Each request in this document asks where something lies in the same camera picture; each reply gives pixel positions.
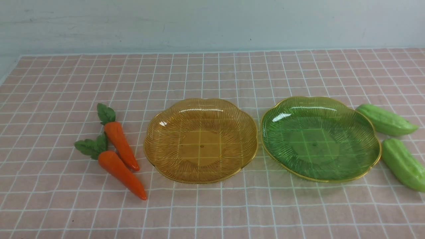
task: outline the plate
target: plate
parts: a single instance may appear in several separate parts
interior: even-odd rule
[[[261,141],[285,169],[316,182],[365,175],[382,147],[364,115],[327,97],[290,97],[261,118]]]
[[[211,183],[239,172],[258,149],[251,116],[221,99],[186,99],[149,123],[144,151],[167,178]]]

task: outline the plate rim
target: plate rim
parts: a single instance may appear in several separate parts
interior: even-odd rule
[[[263,139],[263,120],[264,120],[264,117],[269,113],[269,111],[271,111],[272,109],[274,109],[274,108],[277,108],[280,104],[282,104],[284,101],[286,101],[286,100],[289,100],[289,99],[293,99],[293,98],[312,98],[312,99],[314,99],[314,98],[324,98],[324,99],[327,99],[327,100],[333,100],[333,101],[335,101],[335,102],[337,102],[337,103],[339,103],[339,104],[342,104],[342,105],[344,105],[347,109],[349,109],[349,110],[351,110],[351,111],[354,111],[356,114],[359,114],[359,115],[361,115],[363,118],[365,118],[368,122],[369,122],[369,124],[372,126],[372,129],[373,129],[373,132],[374,132],[374,137],[375,137],[375,139],[376,139],[376,141],[378,142],[378,145],[379,145],[379,153],[378,153],[378,157],[375,159],[375,161],[369,166],[369,168],[368,169],[366,169],[362,174],[360,174],[360,175],[358,175],[358,176],[356,176],[356,177],[353,177],[353,178],[350,178],[350,179],[343,179],[343,180],[327,180],[327,179],[315,179],[315,178],[310,178],[310,177],[307,177],[307,176],[304,176],[304,175],[302,175],[302,174],[299,174],[299,173],[297,173],[297,172],[295,172],[295,171],[293,171],[293,170],[291,170],[291,169],[289,169],[288,167],[286,167],[283,163],[281,163],[278,159],[276,159],[275,158],[275,156],[273,155],[273,154],[271,154],[270,152],[269,152],[269,150],[266,148],[266,146],[264,145],[264,139]],[[303,179],[307,179],[307,180],[310,180],[310,181],[314,181],[314,182],[332,182],[332,183],[341,183],[341,182],[349,182],[349,181],[353,181],[353,180],[356,180],[356,179],[359,179],[359,178],[361,178],[361,177],[363,177],[364,175],[366,175],[371,169],[372,169],[372,167],[373,166],[375,166],[378,162],[379,162],[379,160],[381,159],[381,156],[382,156],[382,144],[381,144],[381,141],[379,140],[379,138],[378,138],[378,136],[377,136],[377,133],[376,133],[376,129],[375,129],[375,126],[372,124],[372,122],[364,115],[364,114],[362,114],[362,113],[360,113],[360,112],[358,112],[358,111],[356,111],[356,110],[354,110],[354,109],[352,109],[352,108],[350,108],[350,107],[348,107],[348,106],[346,106],[344,103],[342,103],[341,101],[339,101],[339,100],[335,100],[335,99],[332,99],[332,98],[330,98],[330,97],[324,97],[324,96],[314,96],[314,97],[307,97],[307,96],[291,96],[291,97],[288,97],[288,98],[285,98],[285,99],[283,99],[283,100],[281,100],[279,103],[277,103],[275,106],[273,106],[272,108],[270,108],[270,109],[268,109],[264,114],[263,114],[263,116],[261,117],[261,119],[260,119],[260,138],[261,138],[261,144],[262,144],[262,146],[263,146],[263,148],[264,148],[264,150],[267,152],[267,154],[272,158],[272,159],[274,159],[278,164],[280,164],[284,169],[286,169],[287,171],[289,171],[290,173],[292,173],[292,174],[294,174],[294,175],[296,175],[296,176],[298,176],[298,177],[301,177],[301,178],[303,178]]]
[[[182,180],[177,180],[177,179],[174,179],[174,178],[171,178],[170,176],[168,176],[168,175],[166,175],[166,174],[164,174],[162,171],[160,171],[160,170],[158,170],[158,168],[152,163],[152,161],[149,159],[149,157],[147,156],[147,154],[146,154],[146,141],[147,141],[147,134],[146,134],[146,136],[145,136],[145,138],[144,138],[144,141],[143,141],[143,153],[144,153],[144,156],[146,157],[146,159],[150,162],[150,164],[152,164],[152,166],[161,174],[161,175],[163,175],[164,177],[166,177],[166,178],[168,178],[168,179],[170,179],[170,180],[172,180],[172,181],[175,181],[175,182],[181,182],[181,183],[187,183],[187,184],[211,184],[211,183],[215,183],[215,182],[220,182],[220,181],[224,181],[224,180],[226,180],[226,179],[229,179],[230,177],[232,177],[232,176],[234,176],[235,174],[237,174],[238,172],[240,172],[244,167],[246,167],[250,162],[252,162],[252,160],[255,158],[255,156],[257,155],[257,153],[258,153],[258,126],[257,126],[257,123],[255,122],[255,120],[254,120],[254,118],[252,117],[252,116],[250,116],[247,112],[245,112],[245,111],[243,111],[243,110],[241,110],[238,106],[236,106],[235,104],[233,104],[232,102],[230,102],[230,101],[228,101],[228,100],[224,100],[224,99],[220,99],[220,98],[208,98],[208,99],[202,99],[202,98],[187,98],[187,99],[183,99],[183,100],[179,100],[179,101],[177,101],[176,103],[174,103],[172,106],[170,106],[169,108],[167,108],[167,109],[165,109],[165,110],[163,110],[163,111],[161,111],[161,112],[159,112],[158,114],[156,114],[150,121],[149,121],[149,124],[147,125],[147,130],[146,130],[146,132],[149,130],[149,128],[151,127],[151,124],[152,124],[152,122],[153,122],[153,120],[156,118],[156,117],[158,117],[160,114],[162,114],[162,113],[164,113],[165,111],[167,111],[167,110],[170,110],[171,108],[173,108],[176,104],[178,104],[178,103],[181,103],[182,101],[186,101],[186,100],[221,100],[221,101],[225,101],[225,102],[228,102],[228,103],[230,103],[232,106],[234,106],[237,110],[239,110],[239,111],[241,111],[242,113],[244,113],[244,114],[246,114],[248,117],[249,117],[249,119],[250,120],[252,120],[252,122],[254,123],[254,126],[255,126],[255,141],[256,141],[256,147],[255,147],[255,152],[254,152],[254,154],[252,155],[252,157],[247,161],[247,163],[243,166],[243,167],[240,167],[240,168],[238,168],[234,173],[232,173],[232,174],[230,174],[230,175],[228,175],[228,176],[226,176],[226,177],[224,177],[224,178],[220,178],[220,179],[218,179],[218,180],[212,180],[212,181],[208,181],[208,182],[187,182],[187,181],[182,181]]]

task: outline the carrot leaves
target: carrot leaves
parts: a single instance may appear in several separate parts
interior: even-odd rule
[[[75,148],[84,155],[90,156],[90,158],[97,160],[99,154],[108,149],[108,140],[106,135],[103,133],[99,135],[96,140],[85,139],[79,140],[74,143]]]
[[[99,135],[96,138],[96,146],[97,146],[97,148],[100,152],[108,150],[108,139],[107,139],[105,133]]]
[[[102,103],[97,104],[97,116],[102,125],[115,121],[115,111]]]

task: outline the light blue wall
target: light blue wall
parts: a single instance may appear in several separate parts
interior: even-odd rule
[[[425,0],[3,0],[0,54],[425,46]]]

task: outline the toy carrot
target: toy carrot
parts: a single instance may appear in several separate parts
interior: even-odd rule
[[[97,160],[103,169],[124,184],[134,195],[142,200],[147,199],[142,183],[131,173],[114,151],[108,151],[108,140],[105,134],[99,135],[96,141],[91,139],[77,141],[74,146],[82,154],[89,155],[90,158]]]
[[[115,111],[104,104],[97,104],[97,116],[101,124],[105,126],[104,131],[109,141],[115,146],[124,163],[135,171],[139,171],[139,165],[134,157],[133,151],[125,139],[122,126],[115,121]]]

